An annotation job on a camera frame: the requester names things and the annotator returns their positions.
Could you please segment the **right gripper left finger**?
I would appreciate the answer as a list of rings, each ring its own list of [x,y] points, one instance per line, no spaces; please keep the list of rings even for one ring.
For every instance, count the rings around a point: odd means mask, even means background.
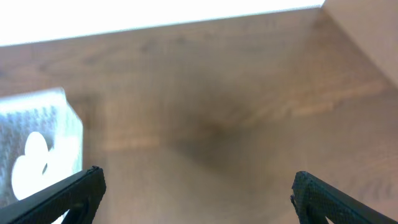
[[[103,169],[93,166],[1,209],[2,224],[93,223],[106,191]]]

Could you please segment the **white spoon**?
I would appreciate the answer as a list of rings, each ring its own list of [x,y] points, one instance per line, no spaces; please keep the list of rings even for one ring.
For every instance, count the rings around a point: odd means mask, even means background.
[[[23,200],[49,186],[45,175],[48,159],[48,154],[23,155],[17,158],[11,177],[16,199]]]

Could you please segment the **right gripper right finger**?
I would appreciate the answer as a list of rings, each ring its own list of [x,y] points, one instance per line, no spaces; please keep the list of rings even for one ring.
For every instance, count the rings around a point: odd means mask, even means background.
[[[295,175],[290,201],[300,224],[397,224],[314,175]]]

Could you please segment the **white spoon diagonal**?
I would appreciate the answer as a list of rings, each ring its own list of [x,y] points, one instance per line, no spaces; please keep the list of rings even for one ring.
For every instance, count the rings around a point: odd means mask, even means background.
[[[49,153],[47,142],[39,132],[32,132],[25,142],[24,152],[29,157],[45,157]]]

